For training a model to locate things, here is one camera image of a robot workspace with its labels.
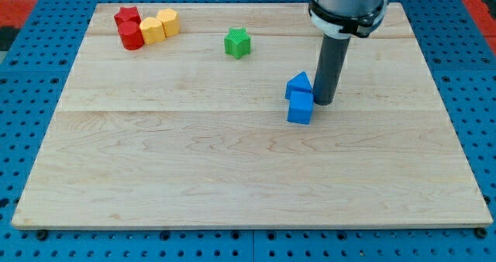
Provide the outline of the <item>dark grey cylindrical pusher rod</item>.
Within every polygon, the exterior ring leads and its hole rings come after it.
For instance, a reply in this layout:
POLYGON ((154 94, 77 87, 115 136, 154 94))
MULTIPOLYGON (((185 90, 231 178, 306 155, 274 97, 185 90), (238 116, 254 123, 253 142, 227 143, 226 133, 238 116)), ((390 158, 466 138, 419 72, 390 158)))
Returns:
POLYGON ((341 40, 324 35, 312 89, 317 105, 332 103, 349 42, 350 38, 341 40))

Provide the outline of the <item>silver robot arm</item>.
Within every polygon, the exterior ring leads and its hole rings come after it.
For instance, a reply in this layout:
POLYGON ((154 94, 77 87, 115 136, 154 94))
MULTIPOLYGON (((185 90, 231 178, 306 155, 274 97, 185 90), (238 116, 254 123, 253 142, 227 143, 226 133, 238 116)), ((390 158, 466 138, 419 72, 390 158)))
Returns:
POLYGON ((382 23, 389 0, 311 0, 308 14, 323 33, 312 93, 314 103, 333 102, 352 36, 367 38, 382 23))

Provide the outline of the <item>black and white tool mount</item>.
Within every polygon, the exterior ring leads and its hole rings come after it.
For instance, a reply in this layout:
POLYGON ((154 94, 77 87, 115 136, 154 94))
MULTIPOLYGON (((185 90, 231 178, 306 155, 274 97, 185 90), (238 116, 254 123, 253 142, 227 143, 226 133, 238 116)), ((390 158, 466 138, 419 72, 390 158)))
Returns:
POLYGON ((382 0, 376 9, 365 16, 346 17, 338 16, 320 6, 316 0, 308 4, 308 14, 314 26, 325 35, 343 40, 354 35, 367 38, 382 23, 390 0, 382 0))

